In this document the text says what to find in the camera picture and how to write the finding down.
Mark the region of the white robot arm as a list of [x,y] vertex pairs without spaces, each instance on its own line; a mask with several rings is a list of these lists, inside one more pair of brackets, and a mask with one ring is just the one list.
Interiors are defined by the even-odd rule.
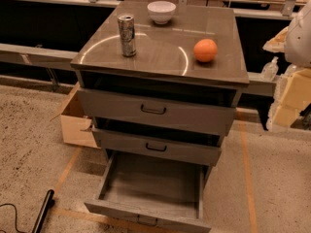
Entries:
[[279,131],[291,127],[311,104],[311,1],[262,48],[282,52],[290,63],[276,84],[266,123],[269,131]]

